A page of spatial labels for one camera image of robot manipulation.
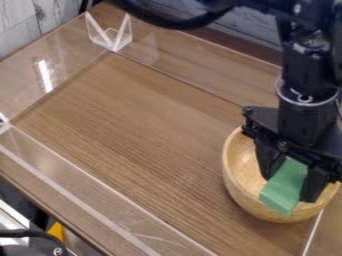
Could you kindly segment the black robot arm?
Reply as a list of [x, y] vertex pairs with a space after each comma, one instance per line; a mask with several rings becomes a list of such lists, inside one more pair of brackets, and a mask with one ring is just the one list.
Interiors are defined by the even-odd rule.
[[244, 108], [242, 133], [253, 138], [262, 177], [285, 159], [308, 170], [300, 200], [313, 203], [342, 181], [342, 0], [200, 0], [210, 12], [249, 7], [276, 16], [282, 73], [278, 106]]

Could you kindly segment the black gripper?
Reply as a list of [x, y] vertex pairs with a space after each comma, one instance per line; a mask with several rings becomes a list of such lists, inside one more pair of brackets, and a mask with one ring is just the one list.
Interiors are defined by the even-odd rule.
[[301, 201], [316, 203], [331, 182], [342, 181], [341, 100], [246, 106], [242, 133], [254, 140], [262, 177], [269, 180], [288, 157], [308, 166]]

